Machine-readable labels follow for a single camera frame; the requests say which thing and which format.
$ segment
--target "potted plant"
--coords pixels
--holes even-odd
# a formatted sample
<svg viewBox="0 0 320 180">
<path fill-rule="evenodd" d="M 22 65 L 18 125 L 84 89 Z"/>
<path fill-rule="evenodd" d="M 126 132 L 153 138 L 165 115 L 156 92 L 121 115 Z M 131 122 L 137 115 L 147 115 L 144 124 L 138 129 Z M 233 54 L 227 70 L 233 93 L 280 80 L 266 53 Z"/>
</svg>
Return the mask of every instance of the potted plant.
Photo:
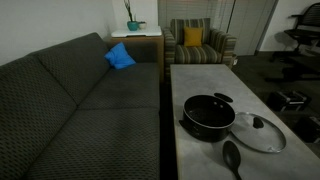
<svg viewBox="0 0 320 180">
<path fill-rule="evenodd" d="M 139 27 L 139 23 L 136 20 L 132 20 L 132 13 L 131 13 L 131 7 L 130 7 L 130 0 L 123 0 L 124 5 L 126 6 L 126 9 L 129 14 L 130 21 L 127 22 L 127 26 L 130 31 L 136 31 Z"/>
</svg>

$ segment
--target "box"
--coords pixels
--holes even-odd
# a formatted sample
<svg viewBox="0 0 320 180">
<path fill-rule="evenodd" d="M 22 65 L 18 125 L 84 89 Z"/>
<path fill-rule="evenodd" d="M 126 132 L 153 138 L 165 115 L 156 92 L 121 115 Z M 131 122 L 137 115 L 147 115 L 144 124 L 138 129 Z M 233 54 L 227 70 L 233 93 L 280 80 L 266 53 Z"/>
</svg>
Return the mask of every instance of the box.
<svg viewBox="0 0 320 180">
<path fill-rule="evenodd" d="M 277 91 L 270 93 L 266 104 L 274 111 L 302 111 L 310 101 L 310 97 L 299 91 Z"/>
<path fill-rule="evenodd" d="M 320 118 L 302 117 L 293 127 L 293 131 L 307 143 L 320 143 Z"/>
</svg>

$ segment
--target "couch armrest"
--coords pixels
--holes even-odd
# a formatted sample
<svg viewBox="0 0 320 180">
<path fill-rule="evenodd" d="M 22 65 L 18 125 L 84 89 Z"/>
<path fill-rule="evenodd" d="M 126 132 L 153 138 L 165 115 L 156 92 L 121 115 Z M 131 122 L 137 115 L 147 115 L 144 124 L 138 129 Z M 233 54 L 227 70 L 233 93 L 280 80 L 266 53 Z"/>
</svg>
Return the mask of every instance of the couch armrest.
<svg viewBox="0 0 320 180">
<path fill-rule="evenodd" d="M 166 82 L 170 81 L 170 65 L 174 64 L 175 49 L 177 42 L 170 28 L 163 29 L 164 34 L 164 73 Z"/>
<path fill-rule="evenodd" d="M 233 51 L 236 45 L 237 38 L 219 31 L 217 29 L 210 29 L 209 44 L 213 49 L 221 54 L 221 63 L 231 66 L 233 59 Z"/>
<path fill-rule="evenodd" d="M 116 41 L 107 42 L 108 49 L 118 44 Z M 157 44 L 151 41 L 124 41 L 128 54 L 136 62 L 158 62 Z"/>
</svg>

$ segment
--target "throw pillow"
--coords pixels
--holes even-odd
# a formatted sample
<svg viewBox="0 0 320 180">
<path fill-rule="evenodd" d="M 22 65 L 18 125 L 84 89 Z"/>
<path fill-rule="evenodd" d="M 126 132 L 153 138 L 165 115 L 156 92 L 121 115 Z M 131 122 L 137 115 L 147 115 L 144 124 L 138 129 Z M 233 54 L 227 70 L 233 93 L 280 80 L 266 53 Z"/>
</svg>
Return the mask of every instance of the throw pillow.
<svg viewBox="0 0 320 180">
<path fill-rule="evenodd" d="M 136 63 L 127 53 L 122 42 L 115 45 L 104 57 L 115 69 L 122 69 Z"/>
<path fill-rule="evenodd" d="M 201 46 L 203 28 L 184 27 L 184 46 Z"/>
</svg>

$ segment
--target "pot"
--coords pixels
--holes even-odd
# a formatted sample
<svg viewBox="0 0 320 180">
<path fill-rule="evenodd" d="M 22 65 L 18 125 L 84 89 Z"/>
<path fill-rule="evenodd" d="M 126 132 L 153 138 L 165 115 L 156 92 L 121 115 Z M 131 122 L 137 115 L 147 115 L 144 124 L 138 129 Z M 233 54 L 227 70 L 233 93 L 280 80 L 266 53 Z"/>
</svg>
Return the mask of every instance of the pot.
<svg viewBox="0 0 320 180">
<path fill-rule="evenodd" d="M 221 141 L 231 131 L 235 120 L 235 112 L 225 101 L 228 101 L 226 96 L 218 95 L 216 95 L 217 97 L 209 95 L 193 96 L 184 104 L 183 120 L 180 121 L 180 124 L 191 135 L 200 140 Z"/>
</svg>

